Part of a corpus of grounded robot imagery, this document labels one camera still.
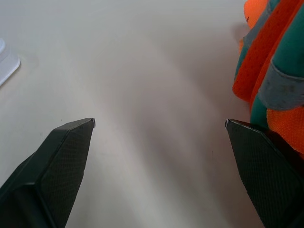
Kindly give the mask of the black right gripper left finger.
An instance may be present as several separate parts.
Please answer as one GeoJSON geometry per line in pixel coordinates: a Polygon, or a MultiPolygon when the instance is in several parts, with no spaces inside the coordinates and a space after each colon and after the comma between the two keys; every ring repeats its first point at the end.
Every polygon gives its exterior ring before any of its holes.
{"type": "Polygon", "coordinates": [[[94,118],[55,128],[0,187],[0,228],[65,228],[86,167],[94,118]]]}

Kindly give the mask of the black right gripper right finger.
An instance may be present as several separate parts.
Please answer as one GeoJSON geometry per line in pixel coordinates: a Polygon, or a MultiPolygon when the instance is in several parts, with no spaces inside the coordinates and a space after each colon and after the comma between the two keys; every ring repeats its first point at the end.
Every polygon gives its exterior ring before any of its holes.
{"type": "Polygon", "coordinates": [[[238,172],[265,228],[304,228],[304,160],[277,133],[227,119],[238,172]]]}

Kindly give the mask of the orange teal fabric bag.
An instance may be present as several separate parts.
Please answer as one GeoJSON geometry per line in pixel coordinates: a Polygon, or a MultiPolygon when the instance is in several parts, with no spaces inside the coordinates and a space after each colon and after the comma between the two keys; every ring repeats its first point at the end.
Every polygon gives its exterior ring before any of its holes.
{"type": "Polygon", "coordinates": [[[304,159],[304,0],[247,0],[233,93],[304,159]]]}

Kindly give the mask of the translucent white plastic object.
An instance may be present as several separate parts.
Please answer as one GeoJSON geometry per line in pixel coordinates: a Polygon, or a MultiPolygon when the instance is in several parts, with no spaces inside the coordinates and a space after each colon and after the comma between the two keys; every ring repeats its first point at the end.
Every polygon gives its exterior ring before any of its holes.
{"type": "Polygon", "coordinates": [[[19,66],[19,56],[0,38],[0,86],[5,83],[19,66]]]}

